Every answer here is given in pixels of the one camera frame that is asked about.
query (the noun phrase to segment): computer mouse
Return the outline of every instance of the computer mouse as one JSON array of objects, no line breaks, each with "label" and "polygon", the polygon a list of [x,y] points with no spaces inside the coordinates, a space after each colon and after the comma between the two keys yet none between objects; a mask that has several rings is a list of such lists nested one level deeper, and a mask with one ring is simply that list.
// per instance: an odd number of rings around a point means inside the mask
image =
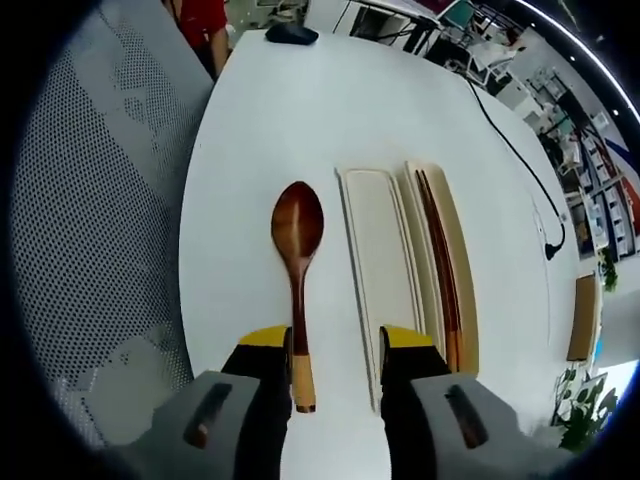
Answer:
[{"label": "computer mouse", "polygon": [[311,45],[318,39],[318,32],[310,28],[291,23],[277,23],[265,33],[267,40],[273,43],[290,43],[293,45]]}]

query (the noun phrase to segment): potted plant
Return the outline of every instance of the potted plant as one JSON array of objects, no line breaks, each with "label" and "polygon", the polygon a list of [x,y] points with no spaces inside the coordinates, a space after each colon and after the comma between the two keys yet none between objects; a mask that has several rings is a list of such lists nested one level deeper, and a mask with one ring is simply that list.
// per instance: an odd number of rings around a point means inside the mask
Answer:
[{"label": "potted plant", "polygon": [[[559,392],[556,395],[556,408],[551,421],[552,425],[564,428],[564,434],[560,447],[572,452],[581,452],[587,448],[595,437],[605,428],[609,416],[613,413],[618,403],[615,388],[609,391],[598,402],[598,397],[604,389],[604,378],[597,379],[589,388],[584,388],[593,382],[589,374],[585,374],[585,381],[579,389],[578,395],[572,397],[569,387],[576,378],[575,369],[567,369],[559,384]],[[560,402],[569,400],[571,409],[568,418],[559,415]]]},{"label": "potted plant", "polygon": [[604,289],[607,292],[613,292],[618,285],[618,274],[616,266],[611,258],[611,250],[605,247],[600,252],[600,260],[602,265],[602,274],[604,276]]}]

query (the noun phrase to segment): desk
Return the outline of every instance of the desk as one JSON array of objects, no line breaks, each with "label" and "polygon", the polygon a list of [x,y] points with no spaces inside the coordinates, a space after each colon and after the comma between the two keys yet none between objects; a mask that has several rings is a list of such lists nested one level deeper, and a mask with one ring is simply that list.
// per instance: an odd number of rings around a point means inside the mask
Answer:
[{"label": "desk", "polygon": [[542,107],[533,97],[529,88],[512,75],[508,67],[504,74],[508,74],[511,81],[496,95],[496,98],[523,120],[529,118],[527,123],[536,130],[539,119],[544,113]]},{"label": "desk", "polygon": [[[553,410],[573,322],[575,234],[567,228],[564,248],[547,263],[535,212],[551,242],[559,238],[557,220],[468,88],[430,62],[366,40],[321,33],[310,47],[276,45],[257,31],[240,39],[213,90],[180,227],[180,300],[194,375],[220,369],[246,333],[291,322],[289,280],[270,234],[282,190],[303,180],[324,210],[306,286],[318,410],[293,413],[285,480],[390,478],[384,425],[370,406],[335,168],[395,170],[406,160],[442,166],[473,276],[479,379],[516,408],[525,427]],[[567,212],[531,129],[479,94]]]},{"label": "desk", "polygon": [[[413,23],[414,28],[404,46],[404,51],[418,55],[429,38],[429,35],[431,35],[433,30],[439,26],[440,23],[438,22],[438,18],[440,18],[444,12],[449,10],[455,2],[453,2],[452,5],[445,9],[440,15],[436,15],[429,8],[413,0],[349,0],[342,11],[340,19],[333,29],[334,33],[352,3],[357,3],[364,7],[380,10],[385,13],[391,13],[392,15],[406,17],[411,23]],[[358,19],[359,15],[356,17],[354,23],[356,30],[358,28]]]}]

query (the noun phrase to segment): power cord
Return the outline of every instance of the power cord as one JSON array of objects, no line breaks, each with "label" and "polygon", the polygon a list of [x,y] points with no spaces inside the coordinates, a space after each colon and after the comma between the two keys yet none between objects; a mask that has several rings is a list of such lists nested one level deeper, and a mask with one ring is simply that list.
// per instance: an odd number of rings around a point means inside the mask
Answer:
[{"label": "power cord", "polygon": [[567,232],[565,231],[564,222],[562,221],[562,217],[560,216],[560,212],[558,212],[558,208],[556,207],[556,204],[553,203],[553,200],[551,199],[551,196],[549,195],[549,192],[547,192],[547,189],[544,188],[544,185],[542,184],[542,182],[538,178],[538,175],[536,175],[536,173],[533,171],[533,169],[529,166],[529,164],[525,161],[525,159],[522,158],[522,155],[520,155],[520,153],[511,144],[511,142],[507,139],[507,137],[500,131],[500,129],[496,126],[496,124],[493,123],[493,120],[491,120],[491,117],[487,113],[487,110],[484,108],[484,104],[482,103],[482,100],[480,100],[480,97],[478,96],[478,92],[476,92],[476,88],[473,86],[473,83],[471,83],[471,81],[468,78],[465,78],[465,80],[469,84],[469,88],[471,88],[471,91],[473,92],[473,96],[476,97],[476,101],[478,102],[478,105],[480,105],[480,109],[482,110],[482,113],[484,114],[484,116],[487,119],[487,121],[489,122],[489,124],[498,133],[498,135],[500,135],[500,137],[502,137],[502,140],[504,140],[505,143],[507,145],[509,145],[509,147],[511,148],[513,153],[515,153],[516,157],[518,157],[518,160],[520,160],[522,162],[522,164],[525,167],[527,167],[527,170],[529,171],[531,176],[533,178],[535,178],[536,182],[538,182],[538,186],[540,187],[540,189],[542,190],[544,195],[547,197],[547,200],[549,201],[549,204],[551,205],[551,208],[553,209],[553,213],[555,213],[556,217],[558,218],[558,223],[560,223],[560,228],[562,229],[562,239],[560,240],[560,243],[558,243],[557,245],[552,245],[552,244],[547,242],[544,245],[545,256],[547,257],[547,260],[551,260],[556,255],[556,253],[558,253],[560,251],[560,249],[564,245],[564,241],[566,240],[566,236],[567,236]]},{"label": "power cord", "polygon": [[411,27],[411,22],[407,23],[404,27],[402,27],[402,29],[398,32],[398,33],[394,33],[392,35],[393,40],[391,40],[391,43],[389,44],[389,46],[393,45],[394,43],[396,43],[396,40],[399,37],[402,37],[404,35],[409,35],[413,32],[413,30],[409,31],[409,27]]},{"label": "power cord", "polygon": [[344,14],[347,13],[347,9],[349,8],[349,5],[351,5],[351,0],[349,0],[347,4],[344,6],[344,10],[342,10],[342,14],[340,15],[340,18],[338,19],[336,24],[333,26],[333,31],[331,33],[336,33],[336,29],[338,28],[338,25],[340,25],[340,22],[342,21],[342,17],[344,17]]}]

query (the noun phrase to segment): perforated panel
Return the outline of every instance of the perforated panel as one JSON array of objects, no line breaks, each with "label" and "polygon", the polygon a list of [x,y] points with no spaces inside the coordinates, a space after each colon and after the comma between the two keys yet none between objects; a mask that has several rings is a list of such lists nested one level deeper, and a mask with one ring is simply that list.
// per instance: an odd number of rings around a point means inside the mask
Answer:
[{"label": "perforated panel", "polygon": [[186,172],[212,84],[157,0],[109,0],[52,66],[12,201],[18,298],[52,393],[125,443],[192,379],[178,291]]}]

